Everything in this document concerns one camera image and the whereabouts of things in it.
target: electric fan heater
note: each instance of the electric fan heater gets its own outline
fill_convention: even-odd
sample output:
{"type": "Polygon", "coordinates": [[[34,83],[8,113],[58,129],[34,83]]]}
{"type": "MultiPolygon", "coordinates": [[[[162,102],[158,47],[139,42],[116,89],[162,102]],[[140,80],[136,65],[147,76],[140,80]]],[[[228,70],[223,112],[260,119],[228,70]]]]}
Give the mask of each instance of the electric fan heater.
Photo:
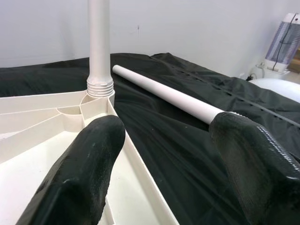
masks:
{"type": "Polygon", "coordinates": [[[300,44],[300,15],[288,13],[281,22],[265,58],[265,67],[282,73],[300,44]]]}

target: black tarp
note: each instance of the black tarp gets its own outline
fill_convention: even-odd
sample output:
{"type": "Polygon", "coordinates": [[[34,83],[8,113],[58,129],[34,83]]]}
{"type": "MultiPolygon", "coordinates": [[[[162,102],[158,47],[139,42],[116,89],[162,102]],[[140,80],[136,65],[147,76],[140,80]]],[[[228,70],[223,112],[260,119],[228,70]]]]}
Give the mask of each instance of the black tarp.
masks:
{"type": "MultiPolygon", "coordinates": [[[[121,65],[265,126],[300,160],[300,104],[171,54],[112,54],[121,65]]],[[[86,89],[88,59],[0,69],[0,96],[86,89]]],[[[246,225],[244,213],[210,140],[208,125],[112,75],[115,109],[182,225],[246,225]]]]}

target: white plastic pipe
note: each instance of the white plastic pipe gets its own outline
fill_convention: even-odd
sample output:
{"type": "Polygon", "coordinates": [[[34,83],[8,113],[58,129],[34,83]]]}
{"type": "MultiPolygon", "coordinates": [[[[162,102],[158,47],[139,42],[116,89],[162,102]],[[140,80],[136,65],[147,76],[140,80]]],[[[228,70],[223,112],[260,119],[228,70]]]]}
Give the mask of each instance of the white plastic pipe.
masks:
{"type": "Polygon", "coordinates": [[[156,96],[182,109],[183,111],[186,111],[187,113],[195,116],[207,124],[210,124],[217,114],[223,112],[221,109],[218,109],[173,88],[165,86],[152,79],[144,77],[124,67],[115,65],[112,70],[114,73],[120,75],[126,80],[135,83],[141,88],[155,94],[156,96]]]}
{"type": "Polygon", "coordinates": [[[96,97],[112,95],[110,69],[109,0],[89,0],[90,75],[88,93],[96,97]]]}

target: black fabric cover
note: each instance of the black fabric cover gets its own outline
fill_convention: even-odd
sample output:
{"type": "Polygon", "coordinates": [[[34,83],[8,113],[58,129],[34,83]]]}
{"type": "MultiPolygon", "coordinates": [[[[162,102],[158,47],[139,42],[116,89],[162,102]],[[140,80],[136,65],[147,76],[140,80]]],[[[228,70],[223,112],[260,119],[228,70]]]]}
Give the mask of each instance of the black fabric cover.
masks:
{"type": "MultiPolygon", "coordinates": [[[[112,54],[121,65],[265,126],[300,159],[300,104],[238,78],[172,56],[112,54]]],[[[0,69],[1,97],[86,89],[88,59],[0,69]]],[[[182,225],[249,224],[210,140],[208,125],[112,75],[115,109],[182,225]]]]}
{"type": "Polygon", "coordinates": [[[252,225],[300,223],[300,164],[263,126],[222,112],[210,136],[252,225]]]}
{"type": "Polygon", "coordinates": [[[117,116],[93,120],[50,168],[17,225],[97,225],[124,141],[117,116]]]}

